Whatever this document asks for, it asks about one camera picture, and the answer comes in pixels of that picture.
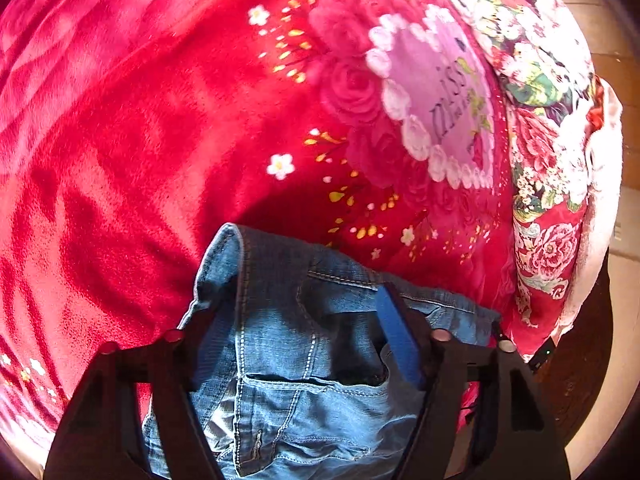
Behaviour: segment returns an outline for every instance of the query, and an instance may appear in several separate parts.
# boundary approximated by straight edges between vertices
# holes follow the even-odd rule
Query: fleece blanket
[[[44,463],[98,346],[175,326],[226,221],[465,294],[532,354],[597,87],[559,0],[10,0],[0,432]]]

